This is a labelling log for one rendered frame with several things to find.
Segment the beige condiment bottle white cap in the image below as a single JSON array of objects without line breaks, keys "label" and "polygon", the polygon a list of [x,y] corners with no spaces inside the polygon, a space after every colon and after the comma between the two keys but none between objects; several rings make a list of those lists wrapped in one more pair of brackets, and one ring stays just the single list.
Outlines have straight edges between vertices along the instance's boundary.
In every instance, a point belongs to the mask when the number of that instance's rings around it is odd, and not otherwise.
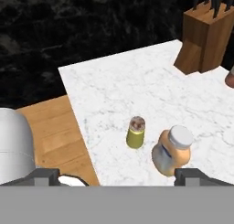
[{"label": "beige condiment bottle white cap", "polygon": [[193,134],[181,125],[163,130],[152,150],[155,168],[164,176],[173,176],[177,168],[186,165],[191,157]]}]

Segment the green shaker with brown top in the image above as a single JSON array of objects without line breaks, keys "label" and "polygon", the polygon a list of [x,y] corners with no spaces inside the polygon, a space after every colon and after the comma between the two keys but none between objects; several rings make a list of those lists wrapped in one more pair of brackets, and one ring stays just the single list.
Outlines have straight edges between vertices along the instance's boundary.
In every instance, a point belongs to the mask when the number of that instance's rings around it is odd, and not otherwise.
[{"label": "green shaker with brown top", "polygon": [[133,149],[140,148],[144,143],[145,120],[141,116],[134,116],[129,123],[126,143]]}]

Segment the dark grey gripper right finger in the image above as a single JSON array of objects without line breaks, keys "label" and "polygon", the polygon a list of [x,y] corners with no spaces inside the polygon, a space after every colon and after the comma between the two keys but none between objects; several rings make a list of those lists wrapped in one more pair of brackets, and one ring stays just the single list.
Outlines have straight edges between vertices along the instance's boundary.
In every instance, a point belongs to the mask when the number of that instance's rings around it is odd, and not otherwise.
[{"label": "dark grey gripper right finger", "polygon": [[233,187],[233,184],[209,177],[197,168],[177,168],[174,185],[176,187]]}]

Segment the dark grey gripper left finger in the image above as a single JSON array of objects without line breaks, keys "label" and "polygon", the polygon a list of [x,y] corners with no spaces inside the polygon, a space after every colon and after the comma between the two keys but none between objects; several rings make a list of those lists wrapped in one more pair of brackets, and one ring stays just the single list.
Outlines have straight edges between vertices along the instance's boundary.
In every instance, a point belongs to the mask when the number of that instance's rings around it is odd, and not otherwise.
[{"label": "dark grey gripper left finger", "polygon": [[28,176],[4,183],[4,186],[53,187],[59,185],[57,168],[37,168]]}]

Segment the brown round object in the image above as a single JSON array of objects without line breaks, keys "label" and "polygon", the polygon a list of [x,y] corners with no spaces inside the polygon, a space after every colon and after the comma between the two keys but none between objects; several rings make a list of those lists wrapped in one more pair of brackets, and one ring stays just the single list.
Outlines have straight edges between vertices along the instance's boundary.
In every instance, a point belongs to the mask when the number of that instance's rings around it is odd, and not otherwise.
[{"label": "brown round object", "polygon": [[230,87],[234,89],[234,66],[231,68],[229,74],[225,78],[225,83]]}]

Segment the wooden knife block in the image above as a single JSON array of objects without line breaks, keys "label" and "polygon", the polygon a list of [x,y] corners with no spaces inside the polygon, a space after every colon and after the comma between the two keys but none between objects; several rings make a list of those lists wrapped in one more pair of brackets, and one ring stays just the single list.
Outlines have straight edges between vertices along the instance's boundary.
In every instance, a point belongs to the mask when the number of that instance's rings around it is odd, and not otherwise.
[{"label": "wooden knife block", "polygon": [[234,27],[234,0],[193,0],[183,14],[182,47],[174,66],[188,75],[217,68]]}]

